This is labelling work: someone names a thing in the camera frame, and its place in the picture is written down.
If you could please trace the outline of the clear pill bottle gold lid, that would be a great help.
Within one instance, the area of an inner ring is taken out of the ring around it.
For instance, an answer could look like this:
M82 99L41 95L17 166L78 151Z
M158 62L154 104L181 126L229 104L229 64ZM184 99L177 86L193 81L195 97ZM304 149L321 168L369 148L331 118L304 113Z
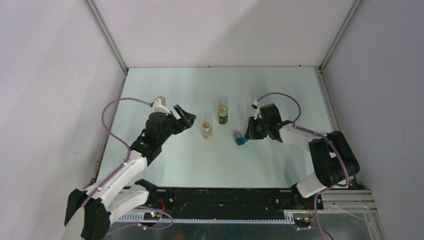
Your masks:
M213 136L212 125L208 121L204 121L201 125L201 134L204 139L210 139Z

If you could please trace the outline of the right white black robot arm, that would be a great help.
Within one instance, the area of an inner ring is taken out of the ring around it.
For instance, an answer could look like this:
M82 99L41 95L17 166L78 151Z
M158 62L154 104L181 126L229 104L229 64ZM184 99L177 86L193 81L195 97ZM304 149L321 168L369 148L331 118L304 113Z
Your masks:
M336 185L349 184L350 177L360 171L359 162L342 132L313 131L296 125L291 120L282 120L277 106L254 101L254 116L248 118L244 138L262 140L270 138L283 144L292 144L310 153L313 173L294 184L291 204L304 209L311 196Z

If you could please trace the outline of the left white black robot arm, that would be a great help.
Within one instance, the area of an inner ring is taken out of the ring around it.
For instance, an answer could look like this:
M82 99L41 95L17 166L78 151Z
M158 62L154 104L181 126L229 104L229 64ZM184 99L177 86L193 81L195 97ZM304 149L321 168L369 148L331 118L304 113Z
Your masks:
M68 196L64 219L63 240L101 240L110 227L123 215L138 206L153 208L158 202L155 186L150 183L134 184L121 192L138 173L145 170L161 153L165 141L191 128L196 115L183 110L178 104L176 118L165 106L152 104L145 129L127 147L127 155L109 175L84 190L74 189Z

